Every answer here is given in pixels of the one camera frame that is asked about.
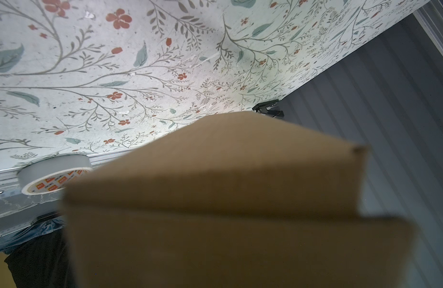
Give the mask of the brown cardboard box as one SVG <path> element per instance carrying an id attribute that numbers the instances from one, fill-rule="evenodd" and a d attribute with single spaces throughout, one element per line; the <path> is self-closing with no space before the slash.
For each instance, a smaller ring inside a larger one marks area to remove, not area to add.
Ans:
<path id="1" fill-rule="evenodd" d="M 206 116 L 70 184 L 82 288 L 397 288 L 418 235 L 358 203 L 365 146 Z"/>

